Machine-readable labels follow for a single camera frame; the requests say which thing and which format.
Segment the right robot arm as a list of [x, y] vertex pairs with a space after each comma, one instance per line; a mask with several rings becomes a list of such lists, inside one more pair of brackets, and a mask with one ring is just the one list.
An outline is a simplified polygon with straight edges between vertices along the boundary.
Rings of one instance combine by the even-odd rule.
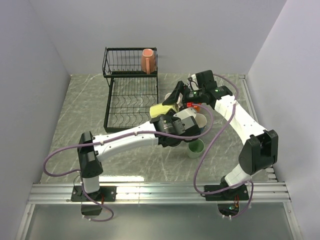
[[179, 95], [183, 96], [182, 103], [207, 104], [226, 119], [226, 124], [210, 142], [211, 146], [228, 126], [235, 130], [242, 141], [243, 148], [237, 166], [221, 179], [221, 187], [214, 191], [215, 194], [220, 193], [226, 200], [233, 199], [238, 193], [237, 187], [277, 162], [278, 134], [274, 130], [266, 130], [256, 122], [226, 86], [217, 86], [215, 81], [211, 81], [194, 90], [179, 81], [162, 104], [164, 106], [175, 104]]

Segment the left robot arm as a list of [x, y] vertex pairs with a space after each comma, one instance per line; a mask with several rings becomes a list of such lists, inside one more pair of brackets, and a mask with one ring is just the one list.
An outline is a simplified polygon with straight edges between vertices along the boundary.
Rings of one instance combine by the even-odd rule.
[[[174, 115], [158, 115], [139, 126], [112, 134], [94, 136], [90, 131], [83, 133], [77, 154], [84, 197], [89, 201], [100, 197], [99, 176], [103, 173], [102, 162], [107, 158], [139, 147], [175, 147], [182, 141], [191, 141], [185, 137], [200, 135], [196, 114], [196, 110], [189, 107]], [[174, 138], [168, 134], [184, 138]]]

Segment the yellow-green faceted mug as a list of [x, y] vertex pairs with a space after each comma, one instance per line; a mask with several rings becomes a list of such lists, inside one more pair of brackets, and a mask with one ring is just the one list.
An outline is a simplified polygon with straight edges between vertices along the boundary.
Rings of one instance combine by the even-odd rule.
[[179, 107], [176, 103], [171, 105], [163, 105], [162, 103], [153, 105], [149, 109], [150, 117], [156, 118], [159, 115], [169, 115], [173, 116], [179, 111]]

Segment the salmon floral mug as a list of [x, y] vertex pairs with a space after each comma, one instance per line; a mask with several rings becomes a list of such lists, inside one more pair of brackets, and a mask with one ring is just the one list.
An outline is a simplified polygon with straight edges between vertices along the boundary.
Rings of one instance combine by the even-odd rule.
[[142, 51], [141, 70], [148, 75], [156, 70], [156, 55], [151, 48]]

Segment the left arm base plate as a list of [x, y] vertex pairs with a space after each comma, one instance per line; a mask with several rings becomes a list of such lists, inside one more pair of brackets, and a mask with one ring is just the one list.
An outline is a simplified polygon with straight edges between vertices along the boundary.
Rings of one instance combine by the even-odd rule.
[[[116, 200], [116, 186], [101, 186], [96, 192], [88, 193], [87, 195], [97, 202], [114, 202]], [[82, 187], [76, 185], [72, 189], [71, 202], [89, 202], [90, 200], [84, 195]]]

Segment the orange mug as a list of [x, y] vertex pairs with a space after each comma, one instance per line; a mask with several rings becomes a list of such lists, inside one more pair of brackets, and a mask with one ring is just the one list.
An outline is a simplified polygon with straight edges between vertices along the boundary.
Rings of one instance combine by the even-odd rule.
[[201, 111], [201, 108], [199, 106], [193, 105], [192, 106], [198, 113]]

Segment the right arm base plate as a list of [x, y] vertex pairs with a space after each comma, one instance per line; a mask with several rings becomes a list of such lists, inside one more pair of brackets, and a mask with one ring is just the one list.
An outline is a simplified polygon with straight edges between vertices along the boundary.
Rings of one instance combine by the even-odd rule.
[[249, 200], [248, 189], [245, 184], [231, 188], [216, 194], [206, 194], [206, 201], [247, 201]]

